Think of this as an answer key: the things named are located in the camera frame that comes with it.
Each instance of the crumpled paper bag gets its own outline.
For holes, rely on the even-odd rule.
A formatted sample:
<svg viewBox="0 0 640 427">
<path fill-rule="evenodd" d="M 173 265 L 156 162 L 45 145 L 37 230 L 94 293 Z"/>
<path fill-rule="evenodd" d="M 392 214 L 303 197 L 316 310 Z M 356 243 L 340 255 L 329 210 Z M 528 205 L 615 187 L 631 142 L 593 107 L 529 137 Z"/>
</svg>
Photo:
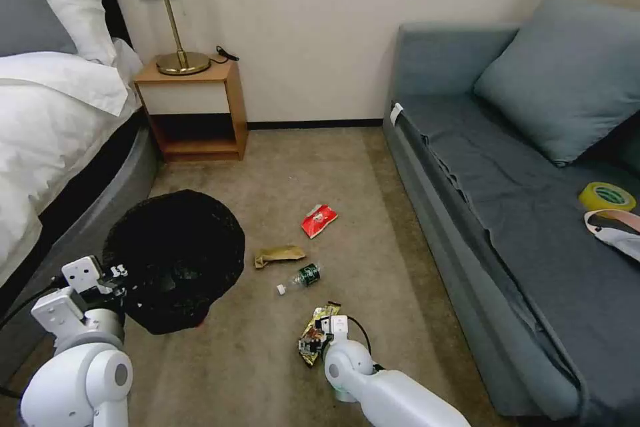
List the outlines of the crumpled paper bag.
<svg viewBox="0 0 640 427">
<path fill-rule="evenodd" d="M 275 260 L 299 260 L 307 254 L 297 246 L 280 246 L 260 249 L 255 252 L 253 264 L 256 268 L 264 268 L 269 262 Z"/>
</svg>

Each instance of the red snack wrapper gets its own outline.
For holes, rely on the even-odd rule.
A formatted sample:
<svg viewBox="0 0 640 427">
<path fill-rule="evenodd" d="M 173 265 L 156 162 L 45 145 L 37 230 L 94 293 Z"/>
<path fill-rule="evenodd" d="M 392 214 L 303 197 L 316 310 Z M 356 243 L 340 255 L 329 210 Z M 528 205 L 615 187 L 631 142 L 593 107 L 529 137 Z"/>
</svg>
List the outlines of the red snack wrapper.
<svg viewBox="0 0 640 427">
<path fill-rule="evenodd" d="M 311 210 L 305 219 L 302 221 L 302 230 L 307 232 L 309 238 L 314 238 L 320 232 L 322 232 L 326 226 L 338 218 L 338 214 L 335 213 L 328 205 L 316 205 Z"/>
</svg>

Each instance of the snack wrapper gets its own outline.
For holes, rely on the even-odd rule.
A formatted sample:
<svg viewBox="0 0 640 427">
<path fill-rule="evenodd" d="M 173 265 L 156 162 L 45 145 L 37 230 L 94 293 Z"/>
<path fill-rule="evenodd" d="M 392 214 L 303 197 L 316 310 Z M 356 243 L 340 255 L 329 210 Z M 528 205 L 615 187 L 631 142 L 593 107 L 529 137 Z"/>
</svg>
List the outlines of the snack wrapper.
<svg viewBox="0 0 640 427">
<path fill-rule="evenodd" d="M 309 368 L 313 367 L 316 359 L 318 359 L 318 355 L 320 355 L 322 344 L 327 340 L 324 332 L 315 328 L 315 321 L 320 320 L 322 317 L 337 315 L 340 307 L 341 304 L 337 302 L 327 302 L 327 305 L 316 308 L 313 311 L 311 320 L 307 324 L 307 328 L 305 328 L 305 331 L 300 336 L 298 340 L 298 352 L 300 352 L 302 360 L 305 361 Z"/>
<path fill-rule="evenodd" d="M 314 238 L 322 232 L 331 222 L 338 218 L 328 205 L 316 205 L 302 221 L 302 228 L 309 238 Z"/>
</svg>

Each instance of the black trash bag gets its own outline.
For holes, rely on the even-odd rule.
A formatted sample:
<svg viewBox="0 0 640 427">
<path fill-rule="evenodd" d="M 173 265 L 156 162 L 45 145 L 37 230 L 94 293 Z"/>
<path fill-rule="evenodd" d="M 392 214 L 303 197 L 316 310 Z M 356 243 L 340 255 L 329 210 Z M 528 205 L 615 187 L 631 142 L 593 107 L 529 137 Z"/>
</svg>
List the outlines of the black trash bag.
<svg viewBox="0 0 640 427">
<path fill-rule="evenodd" d="M 181 190 L 145 200 L 112 228 L 106 268 L 124 265 L 125 311 L 152 334 L 198 326 L 244 268 L 245 234 L 216 199 Z"/>
</svg>

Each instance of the bed frame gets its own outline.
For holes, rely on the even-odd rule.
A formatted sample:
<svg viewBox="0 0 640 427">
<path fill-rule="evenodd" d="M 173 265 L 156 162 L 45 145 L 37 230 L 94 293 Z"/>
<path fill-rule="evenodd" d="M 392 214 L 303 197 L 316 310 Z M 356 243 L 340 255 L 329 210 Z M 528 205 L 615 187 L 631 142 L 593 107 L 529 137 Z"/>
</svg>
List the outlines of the bed frame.
<svg viewBox="0 0 640 427">
<path fill-rule="evenodd" d="M 111 36 L 131 44 L 117 0 L 102 0 L 102 2 Z M 39 242 L 37 249 L 29 255 L 28 260 L 0 288 L 0 316 L 10 307 L 15 307 L 44 288 L 52 276 L 60 273 L 61 266 L 66 263 L 87 255 L 96 255 L 100 258 L 103 242 L 111 226 L 129 208 L 149 195 L 157 173 L 159 157 L 148 123 L 144 115 L 134 115 L 121 129 L 128 129 L 130 134 L 121 135 L 119 140 L 119 149 L 125 148 L 126 151 L 121 153 L 123 158 L 121 165 L 116 165 L 113 169 L 115 175 L 103 180 L 104 185 L 97 185 L 95 198 L 89 199 L 88 208 L 79 213 L 75 221 L 72 219 L 71 226 L 66 231 L 59 237 Z M 101 150 L 101 153 L 106 153 L 103 156 L 109 156 L 111 153 L 109 149 L 114 148 L 113 144 L 113 142 L 105 144 L 103 149 L 106 152 Z M 19 312 L 2 329 L 0 332 L 0 385 L 6 384 L 45 334 L 42 327 L 31 317 L 29 308 Z"/>
</svg>

